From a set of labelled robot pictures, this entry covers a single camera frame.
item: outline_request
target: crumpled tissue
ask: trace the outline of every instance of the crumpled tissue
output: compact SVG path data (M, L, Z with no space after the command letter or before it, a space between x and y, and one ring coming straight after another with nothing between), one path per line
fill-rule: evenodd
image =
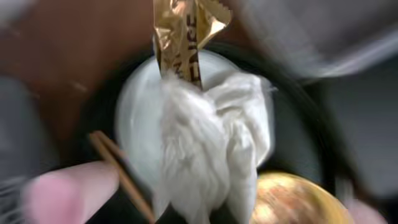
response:
M272 103L263 93L269 82L239 72L207 92L174 78L162 82L164 155L155 215L171 203L188 223L210 223L211 211L226 202L238 223L249 223L256 168L272 152Z

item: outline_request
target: gold foil wrapper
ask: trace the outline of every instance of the gold foil wrapper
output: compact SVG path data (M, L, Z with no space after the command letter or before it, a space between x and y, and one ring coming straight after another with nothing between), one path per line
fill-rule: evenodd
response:
M201 88L198 50L231 21L216 0L154 0L154 45L160 74L176 74Z
M345 207L321 187L290 174L261 175L257 180L252 224L353 224Z

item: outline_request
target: gold foil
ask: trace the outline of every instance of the gold foil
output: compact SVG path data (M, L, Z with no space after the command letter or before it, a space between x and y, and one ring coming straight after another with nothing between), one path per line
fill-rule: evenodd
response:
M160 74L173 72L201 88L198 50L230 21L231 12L216 0L154 0Z
M345 207L321 187L284 173L260 175L252 224L353 224Z

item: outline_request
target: white tissue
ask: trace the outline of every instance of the white tissue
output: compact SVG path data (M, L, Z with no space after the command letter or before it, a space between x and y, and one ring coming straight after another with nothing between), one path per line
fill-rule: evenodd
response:
M229 192L222 120L211 100L187 83L169 80L163 88L163 186L188 223L210 223L210 212Z
M261 87L259 77L236 73L206 93L215 102L229 138L231 189L226 202L238 223L250 222L256 201L256 168L272 149L271 113Z
M191 223L210 223L227 203L238 223L249 223L256 200L256 167L271 152L271 114L261 79L231 74L206 93L165 80L164 157L156 216L167 201Z

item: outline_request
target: gold round object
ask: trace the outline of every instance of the gold round object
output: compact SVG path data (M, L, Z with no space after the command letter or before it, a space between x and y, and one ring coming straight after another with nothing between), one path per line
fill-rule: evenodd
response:
M252 224L353 224L347 209L328 192L301 177L270 173L257 180Z

